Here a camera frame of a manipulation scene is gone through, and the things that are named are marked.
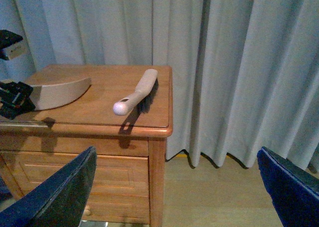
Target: nightstand top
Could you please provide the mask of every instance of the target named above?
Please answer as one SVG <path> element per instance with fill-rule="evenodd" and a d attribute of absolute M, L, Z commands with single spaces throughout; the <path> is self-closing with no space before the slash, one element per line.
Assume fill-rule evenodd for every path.
<path fill-rule="evenodd" d="M 158 70 L 159 88 L 150 111 L 113 113 L 115 102 L 134 92 L 145 70 Z M 92 85 L 76 101 L 50 110 L 0 118 L 0 130 L 74 135 L 167 137 L 172 133 L 172 70 L 169 66 L 49 65 L 25 82 L 59 84 L 90 77 Z"/>

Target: brush handle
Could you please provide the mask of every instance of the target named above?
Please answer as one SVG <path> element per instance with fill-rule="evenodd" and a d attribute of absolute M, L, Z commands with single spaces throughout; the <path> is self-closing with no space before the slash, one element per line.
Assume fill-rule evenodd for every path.
<path fill-rule="evenodd" d="M 148 69 L 138 82 L 135 92 L 119 100 L 113 106 L 113 112 L 118 116 L 127 115 L 138 103 L 140 103 L 152 90 L 158 76 L 158 71 Z"/>

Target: drawer front panel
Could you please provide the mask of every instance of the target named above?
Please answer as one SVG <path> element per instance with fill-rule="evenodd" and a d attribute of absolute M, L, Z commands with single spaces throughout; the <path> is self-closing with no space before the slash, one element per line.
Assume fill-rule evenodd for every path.
<path fill-rule="evenodd" d="M 91 194 L 83 215 L 84 220 L 149 223 L 149 198 Z"/>
<path fill-rule="evenodd" d="M 77 155 L 0 152 L 24 194 L 29 193 Z M 149 196 L 148 159 L 98 155 L 92 194 Z"/>
<path fill-rule="evenodd" d="M 81 153 L 90 146 L 99 155 L 141 156 L 149 155 L 147 139 L 137 138 L 71 138 L 42 136 L 2 135 L 0 149 L 6 151 L 38 151 L 56 153 Z"/>

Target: wooden floor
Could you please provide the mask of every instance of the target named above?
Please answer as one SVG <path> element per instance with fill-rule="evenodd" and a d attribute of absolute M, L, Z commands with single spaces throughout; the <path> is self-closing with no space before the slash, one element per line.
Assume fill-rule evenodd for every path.
<path fill-rule="evenodd" d="M 0 210 L 13 203 L 0 203 Z M 83 222 L 80 227 L 146 227 L 120 223 Z M 163 227 L 281 227 L 266 192 L 258 165 L 242 168 L 226 158 L 215 168 L 201 157 L 192 169 L 186 157 L 165 164 Z"/>

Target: brush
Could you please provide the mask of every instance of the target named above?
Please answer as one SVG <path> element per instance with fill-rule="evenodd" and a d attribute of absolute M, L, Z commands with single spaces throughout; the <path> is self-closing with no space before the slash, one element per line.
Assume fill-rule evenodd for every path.
<path fill-rule="evenodd" d="M 114 114 L 125 116 L 136 106 L 139 114 L 149 112 L 159 85 L 157 76 L 157 70 L 146 70 L 135 87 L 135 92 L 114 104 Z"/>

